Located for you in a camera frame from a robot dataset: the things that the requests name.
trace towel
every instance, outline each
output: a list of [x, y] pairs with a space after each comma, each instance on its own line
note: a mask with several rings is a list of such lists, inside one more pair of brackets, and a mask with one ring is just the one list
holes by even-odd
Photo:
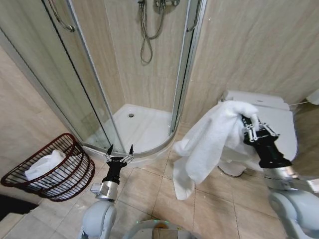
[[225, 101], [210, 109], [185, 135], [174, 144], [174, 151], [182, 156], [174, 163], [173, 182], [176, 197], [187, 199], [218, 164], [224, 146], [252, 155], [253, 147], [243, 143], [241, 115], [251, 119], [258, 130], [258, 109], [252, 104]]

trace beige tiled floor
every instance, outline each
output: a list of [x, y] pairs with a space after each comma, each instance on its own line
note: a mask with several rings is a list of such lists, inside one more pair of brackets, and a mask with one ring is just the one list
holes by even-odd
[[[181, 125], [177, 140], [189, 130]], [[173, 163], [165, 160], [143, 168], [121, 171], [117, 218], [111, 238], [122, 238], [136, 221], [151, 218], [171, 221], [200, 233], [204, 239], [284, 239], [285, 233], [267, 201], [268, 189], [259, 174], [251, 171], [240, 178], [228, 177], [215, 169], [185, 201], [175, 197]], [[93, 182], [100, 182], [108, 166], [96, 161]], [[6, 236], [7, 239], [76, 239], [85, 210], [96, 199], [89, 188], [63, 203], [43, 200]]]

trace shower hose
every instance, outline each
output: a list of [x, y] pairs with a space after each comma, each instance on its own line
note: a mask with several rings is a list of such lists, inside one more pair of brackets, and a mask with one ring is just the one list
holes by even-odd
[[[156, 31], [154, 36], [149, 36], [148, 31], [147, 31], [147, 18], [148, 18], [148, 13], [147, 13], [147, 0], [144, 1], [144, 3], [140, 4], [140, 17], [141, 17], [141, 31], [142, 31], [142, 36], [143, 36], [143, 42], [141, 46], [141, 60], [149, 64], [153, 58], [153, 49], [150, 40], [155, 39], [159, 36], [162, 25], [163, 25], [163, 20], [164, 20], [164, 9], [165, 9], [165, 2], [161, 3], [160, 6], [160, 11], [161, 11], [161, 17], [160, 17], [160, 24], [159, 28]], [[149, 59], [145, 59], [143, 56], [144, 53], [144, 48], [145, 48], [145, 43], [148, 44], [150, 48], [150, 57]]]

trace toilet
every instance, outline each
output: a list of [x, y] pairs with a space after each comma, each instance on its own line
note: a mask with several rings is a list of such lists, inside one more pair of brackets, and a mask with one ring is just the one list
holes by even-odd
[[[221, 101], [243, 101], [258, 108], [260, 121], [266, 122], [273, 131], [280, 134], [275, 141], [278, 150], [284, 155], [285, 159], [293, 161], [297, 154], [293, 113], [281, 97], [242, 91], [225, 91]], [[255, 158], [247, 158], [246, 155], [225, 146], [218, 167], [224, 173], [238, 177], [246, 168], [263, 171], [258, 162], [259, 157], [257, 155]]]

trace toilet tank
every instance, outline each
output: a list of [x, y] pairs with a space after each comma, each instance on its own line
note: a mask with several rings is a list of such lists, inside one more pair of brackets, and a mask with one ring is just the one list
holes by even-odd
[[250, 93], [244, 91], [225, 91], [222, 100], [243, 101], [256, 106], [264, 106], [289, 111], [289, 105], [283, 98], [278, 96], [269, 96], [264, 94]]

